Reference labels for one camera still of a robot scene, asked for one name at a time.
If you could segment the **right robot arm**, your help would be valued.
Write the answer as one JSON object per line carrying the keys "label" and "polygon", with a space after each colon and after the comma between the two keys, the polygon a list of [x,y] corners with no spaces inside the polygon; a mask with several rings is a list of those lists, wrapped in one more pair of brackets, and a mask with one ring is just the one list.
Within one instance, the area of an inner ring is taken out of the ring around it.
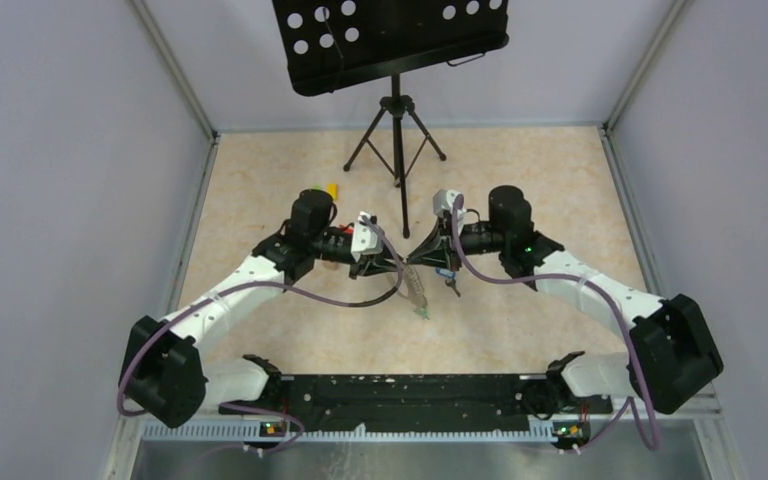
{"label": "right robot arm", "polygon": [[495,285],[525,285],[574,307],[624,343],[622,353],[574,352],[552,363],[546,397],[554,409],[572,412],[586,397],[636,397],[669,415],[723,373],[695,300],[648,293],[587,265],[535,228],[531,204],[515,186],[493,188],[488,207],[487,219],[469,223],[462,193],[436,192],[435,227],[408,262],[451,273],[467,269]]}

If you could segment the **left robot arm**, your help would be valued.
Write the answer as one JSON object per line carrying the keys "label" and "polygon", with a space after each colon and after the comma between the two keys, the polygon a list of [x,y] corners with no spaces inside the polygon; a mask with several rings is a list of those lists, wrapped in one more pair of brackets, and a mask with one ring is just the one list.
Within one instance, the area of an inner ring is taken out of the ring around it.
{"label": "left robot arm", "polygon": [[336,212],[327,192],[302,191],[288,219],[229,276],[159,320],[138,320],[129,334],[118,381],[118,413],[149,414],[177,428],[198,411],[223,403],[244,401],[262,414],[274,410],[281,388],[264,366],[250,359],[206,366],[204,357],[248,315],[284,293],[349,307],[347,301],[297,287],[318,261],[347,265],[355,276],[394,272],[399,280],[404,278],[405,262],[374,215],[362,212],[352,226],[339,228],[333,224]]}

